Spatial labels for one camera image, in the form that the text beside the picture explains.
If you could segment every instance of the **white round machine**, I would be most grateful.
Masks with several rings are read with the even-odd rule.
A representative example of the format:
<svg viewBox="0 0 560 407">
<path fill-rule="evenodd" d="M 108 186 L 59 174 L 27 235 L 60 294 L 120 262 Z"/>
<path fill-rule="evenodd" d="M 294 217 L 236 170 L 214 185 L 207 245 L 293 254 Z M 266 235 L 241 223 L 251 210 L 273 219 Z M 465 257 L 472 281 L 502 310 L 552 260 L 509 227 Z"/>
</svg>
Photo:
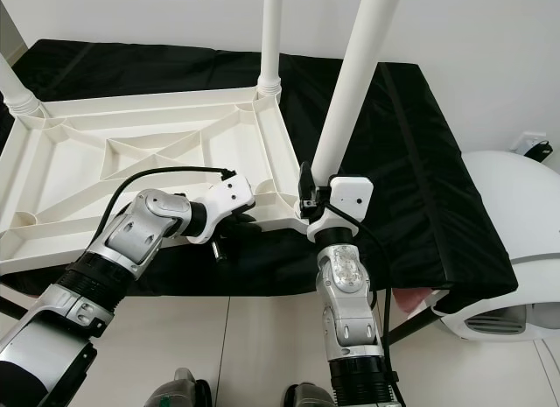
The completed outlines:
<svg viewBox="0 0 560 407">
<path fill-rule="evenodd" d="M 468 340 L 560 336 L 560 175 L 504 151 L 463 155 L 519 282 L 517 291 L 442 318 Z"/>
</svg>

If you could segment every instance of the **pink object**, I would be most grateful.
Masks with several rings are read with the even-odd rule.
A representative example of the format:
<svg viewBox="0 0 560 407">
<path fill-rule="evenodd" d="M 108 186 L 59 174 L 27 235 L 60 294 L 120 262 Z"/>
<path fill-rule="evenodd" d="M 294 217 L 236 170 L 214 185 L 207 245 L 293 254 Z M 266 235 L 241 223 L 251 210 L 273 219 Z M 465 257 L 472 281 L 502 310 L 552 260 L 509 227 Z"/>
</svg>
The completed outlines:
<svg viewBox="0 0 560 407">
<path fill-rule="evenodd" d="M 401 311 L 411 313 L 432 293 L 432 289 L 420 287 L 416 289 L 393 289 L 395 302 Z"/>
</svg>

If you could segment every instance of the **black robot arm segment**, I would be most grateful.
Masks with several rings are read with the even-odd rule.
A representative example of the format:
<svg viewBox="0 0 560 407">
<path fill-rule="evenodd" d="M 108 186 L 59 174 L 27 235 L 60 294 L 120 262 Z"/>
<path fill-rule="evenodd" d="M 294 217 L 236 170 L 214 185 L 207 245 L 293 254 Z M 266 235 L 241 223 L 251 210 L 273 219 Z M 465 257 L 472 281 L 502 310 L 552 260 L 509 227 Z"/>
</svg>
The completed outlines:
<svg viewBox="0 0 560 407">
<path fill-rule="evenodd" d="M 254 203 L 240 175 L 196 201 L 153 189 L 140 192 L 0 340 L 0 405 L 66 406 L 96 357 L 90 338 L 102 335 L 164 238 L 207 242 L 222 219 Z"/>
</svg>

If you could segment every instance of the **gray vent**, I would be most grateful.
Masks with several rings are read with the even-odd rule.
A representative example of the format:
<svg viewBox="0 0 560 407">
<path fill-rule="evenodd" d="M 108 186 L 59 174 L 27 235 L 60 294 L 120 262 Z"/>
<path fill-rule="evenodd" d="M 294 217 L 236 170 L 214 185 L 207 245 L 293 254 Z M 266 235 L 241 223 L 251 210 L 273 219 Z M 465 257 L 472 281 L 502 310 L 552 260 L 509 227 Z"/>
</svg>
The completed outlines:
<svg viewBox="0 0 560 407">
<path fill-rule="evenodd" d="M 526 319 L 526 306 L 518 305 L 480 313 L 467 319 L 465 324 L 478 333 L 513 335 L 525 331 Z"/>
<path fill-rule="evenodd" d="M 560 330 L 560 302 L 529 305 L 527 322 L 549 330 Z"/>
</svg>

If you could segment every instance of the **black cable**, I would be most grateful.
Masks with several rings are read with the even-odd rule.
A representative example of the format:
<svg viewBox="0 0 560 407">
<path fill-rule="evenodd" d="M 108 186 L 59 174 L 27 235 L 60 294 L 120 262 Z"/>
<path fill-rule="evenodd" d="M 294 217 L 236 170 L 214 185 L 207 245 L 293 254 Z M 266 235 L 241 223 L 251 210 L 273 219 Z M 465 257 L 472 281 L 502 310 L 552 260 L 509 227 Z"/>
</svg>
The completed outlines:
<svg viewBox="0 0 560 407">
<path fill-rule="evenodd" d="M 381 337 L 381 340 L 383 344 L 383 354 L 385 356 L 385 367 L 387 368 L 387 372 L 389 376 L 393 376 L 393 365 L 391 364 L 391 354 L 389 350 L 389 327 L 390 327 L 389 319 L 391 314 L 392 289 L 390 283 L 390 279 L 391 279 L 390 261 L 389 261 L 389 256 L 387 255 L 387 251 L 385 251 L 385 248 L 383 247 L 379 239 L 377 239 L 377 236 L 375 236 L 375 234 L 367 226 L 363 225 L 361 222 L 354 219 L 350 214 L 343 212 L 342 210 L 336 208 L 329 202 L 325 203 L 325 208 L 328 208 L 333 213 L 340 216 L 342 219 L 349 221 L 355 227 L 357 227 L 361 232 L 365 232 L 367 235 L 369 235 L 369 237 L 374 241 L 375 246 L 377 246 L 381 251 L 381 254 L 385 261 L 385 266 L 387 269 L 387 279 L 388 279 L 387 289 L 385 289 L 385 306 L 383 310 L 383 336 Z M 396 384 L 395 380 L 391 380 L 391 387 L 393 387 L 393 392 L 395 392 L 396 400 L 401 404 L 402 407 L 406 407 L 406 404 L 404 403 L 403 400 L 403 394 L 401 394 L 401 391 L 399 390 L 399 387 Z"/>
<path fill-rule="evenodd" d="M 0 296 L 0 312 L 12 317 L 13 319 L 21 319 L 27 310 L 22 306 L 15 304 L 11 300 Z"/>
<path fill-rule="evenodd" d="M 122 209 L 119 210 L 117 214 L 115 214 L 115 217 L 116 217 L 116 216 L 120 216 L 121 214 L 124 214 L 124 212 L 126 212 L 126 209 L 129 208 L 129 206 L 130 206 L 130 203 L 125 204 L 125 205 L 122 207 Z"/>
<path fill-rule="evenodd" d="M 146 171 L 141 171 L 135 173 L 134 175 L 126 178 L 121 185 L 116 189 L 111 197 L 111 200 L 108 202 L 105 211 L 103 212 L 103 216 L 99 222 L 99 226 L 97 230 L 95 230 L 94 237 L 92 238 L 91 242 L 93 242 L 99 235 L 102 234 L 103 229 L 107 225 L 107 221 L 109 220 L 109 216 L 111 215 L 111 211 L 116 204 L 121 193 L 123 193 L 124 189 L 129 186 L 132 182 L 136 181 L 139 178 L 145 177 L 147 175 L 152 175 L 155 173 L 165 173 L 165 172 L 216 172 L 222 175 L 222 179 L 231 178 L 235 175 L 235 171 L 230 171 L 228 169 L 221 169 L 221 168 L 208 168 L 205 166 L 168 166 L 164 168 L 154 168 L 148 169 Z"/>
<path fill-rule="evenodd" d="M 375 306 L 377 305 L 377 292 L 376 291 L 372 291 L 372 295 L 373 295 L 373 299 L 371 300 L 371 304 L 369 304 L 369 307 L 371 308 L 371 310 L 373 311 Z"/>
</svg>

